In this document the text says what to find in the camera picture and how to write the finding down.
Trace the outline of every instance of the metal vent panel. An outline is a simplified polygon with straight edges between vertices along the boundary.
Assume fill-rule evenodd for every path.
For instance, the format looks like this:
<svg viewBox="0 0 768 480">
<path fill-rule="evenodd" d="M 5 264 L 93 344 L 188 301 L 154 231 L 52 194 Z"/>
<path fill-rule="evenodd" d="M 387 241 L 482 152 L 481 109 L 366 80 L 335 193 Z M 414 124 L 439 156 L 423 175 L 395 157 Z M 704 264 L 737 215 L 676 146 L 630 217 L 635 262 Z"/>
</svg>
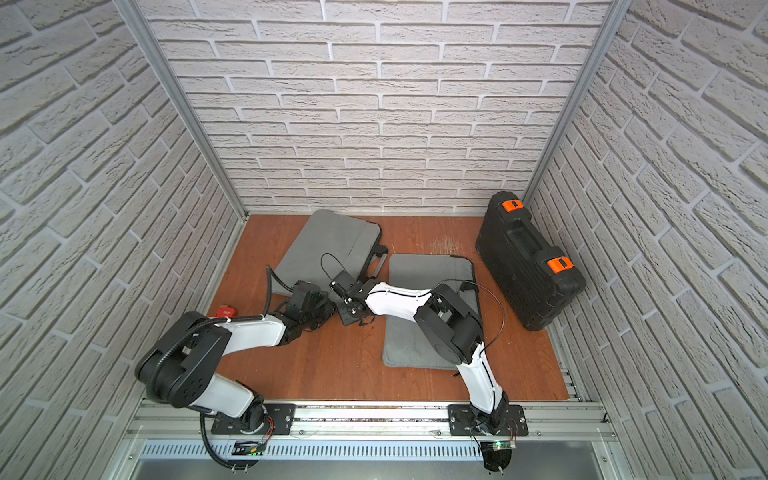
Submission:
<svg viewBox="0 0 768 480">
<path fill-rule="evenodd" d="M 224 458 L 244 459 L 230 455 L 235 440 L 212 440 L 211 446 Z M 200 440 L 147 440 L 141 459 L 205 459 Z M 474 441 L 343 441 L 282 440 L 270 441 L 261 460 L 396 460 L 480 462 L 482 455 Z"/>
</svg>

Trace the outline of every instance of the wooden floor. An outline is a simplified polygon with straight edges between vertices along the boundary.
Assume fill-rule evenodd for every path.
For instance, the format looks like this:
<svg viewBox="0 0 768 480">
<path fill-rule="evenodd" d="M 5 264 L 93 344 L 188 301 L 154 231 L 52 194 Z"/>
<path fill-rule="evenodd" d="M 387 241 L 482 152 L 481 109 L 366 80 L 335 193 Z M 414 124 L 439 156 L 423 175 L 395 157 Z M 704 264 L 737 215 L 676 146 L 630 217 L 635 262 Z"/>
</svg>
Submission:
<svg viewBox="0 0 768 480">
<path fill-rule="evenodd" d="M 208 315 L 219 305 L 239 316 L 258 315 L 266 296 L 264 267 L 276 266 L 308 217 L 264 215 L 248 220 Z M 382 228 L 381 244 L 394 253 L 453 254 L 475 264 L 477 281 L 504 303 L 507 322 L 488 349 L 488 361 L 510 400 L 565 400 L 568 391 L 545 331 L 529 332 L 515 317 L 475 250 L 479 217 L 363 217 Z M 389 278 L 389 261 L 379 278 Z M 273 299 L 276 306 L 282 297 Z M 501 325 L 498 304 L 480 293 L 486 341 Z M 221 360 L 218 372 L 268 399 L 468 400 L 451 371 L 389 368 L 382 363 L 386 321 L 344 326 L 338 314 L 287 346 L 251 349 Z"/>
</svg>

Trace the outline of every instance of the black mounting plate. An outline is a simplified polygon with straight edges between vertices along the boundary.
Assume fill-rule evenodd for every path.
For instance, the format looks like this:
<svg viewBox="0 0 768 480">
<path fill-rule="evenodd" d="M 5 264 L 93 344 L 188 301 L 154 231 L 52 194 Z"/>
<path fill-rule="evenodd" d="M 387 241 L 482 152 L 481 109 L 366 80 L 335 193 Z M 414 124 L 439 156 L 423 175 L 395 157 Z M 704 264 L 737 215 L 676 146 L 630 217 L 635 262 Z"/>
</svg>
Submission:
<svg viewBox="0 0 768 480">
<path fill-rule="evenodd" d="M 293 413 L 296 411 L 296 405 L 292 403 L 265 403 L 266 416 L 272 417 L 272 421 L 275 423 L 275 432 L 273 435 L 288 435 L 290 433 L 290 426 L 293 424 Z M 262 425 L 261 428 L 256 430 L 251 435 L 264 435 L 269 429 L 268 425 Z M 242 435 L 237 427 L 232 425 L 232 419 L 216 417 L 214 420 L 214 426 L 211 427 L 210 433 L 213 435 Z"/>
<path fill-rule="evenodd" d="M 469 437 L 470 428 L 474 425 L 475 415 L 466 403 L 453 404 L 448 406 L 448 418 L 449 426 L 451 427 L 451 435 L 458 437 Z M 528 422 L 525 421 L 525 413 L 520 405 L 508 405 L 507 410 L 504 413 L 504 418 L 509 420 L 509 426 L 514 428 L 517 426 L 518 437 L 525 437 L 528 435 Z M 508 435 L 509 429 L 503 428 L 498 434 Z M 482 434 L 477 429 L 472 429 L 472 435 L 482 440 Z"/>
</svg>

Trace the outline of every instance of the brick wall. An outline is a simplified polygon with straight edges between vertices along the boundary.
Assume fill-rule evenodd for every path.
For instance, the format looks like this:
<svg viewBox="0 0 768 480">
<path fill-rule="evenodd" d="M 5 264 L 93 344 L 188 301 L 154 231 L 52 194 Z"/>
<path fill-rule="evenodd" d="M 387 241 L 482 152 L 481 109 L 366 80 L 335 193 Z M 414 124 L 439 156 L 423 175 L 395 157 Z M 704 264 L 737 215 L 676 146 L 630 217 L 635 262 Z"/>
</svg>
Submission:
<svg viewBox="0 0 768 480">
<path fill-rule="evenodd" d="M 235 216 L 112 3 L 0 3 L 0 477 L 99 478 Z"/>
<path fill-rule="evenodd" d="M 532 205 L 588 277 L 557 326 L 637 477 L 768 469 L 766 12 L 635 0 Z"/>
<path fill-rule="evenodd" d="M 607 2 L 144 0 L 246 208 L 522 192 Z"/>
</svg>

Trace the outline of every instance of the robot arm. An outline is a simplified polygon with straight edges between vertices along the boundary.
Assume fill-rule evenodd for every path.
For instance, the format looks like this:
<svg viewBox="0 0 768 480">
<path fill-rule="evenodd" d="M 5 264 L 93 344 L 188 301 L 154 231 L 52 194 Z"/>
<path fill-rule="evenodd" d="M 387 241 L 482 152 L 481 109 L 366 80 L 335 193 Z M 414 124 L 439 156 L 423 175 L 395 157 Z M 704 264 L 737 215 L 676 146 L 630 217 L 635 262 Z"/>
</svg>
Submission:
<svg viewBox="0 0 768 480">
<path fill-rule="evenodd" d="M 457 365 L 479 429 L 491 435 L 501 430 L 508 400 L 485 358 L 482 321 L 456 292 L 446 285 L 408 290 L 374 280 L 362 284 L 346 272 L 331 287 L 358 318 L 394 315 L 419 325 L 435 350 Z M 221 357 L 259 346 L 285 345 L 306 327 L 318 328 L 333 314 L 318 307 L 326 297 L 317 286 L 299 282 L 284 313 L 238 319 L 185 313 L 137 364 L 136 377 L 147 385 L 152 399 L 223 414 L 239 421 L 242 431 L 255 431 L 263 421 L 263 397 L 216 374 Z M 204 328 L 190 336 L 196 325 Z M 179 339 L 185 336 L 189 340 L 180 345 Z"/>
</svg>

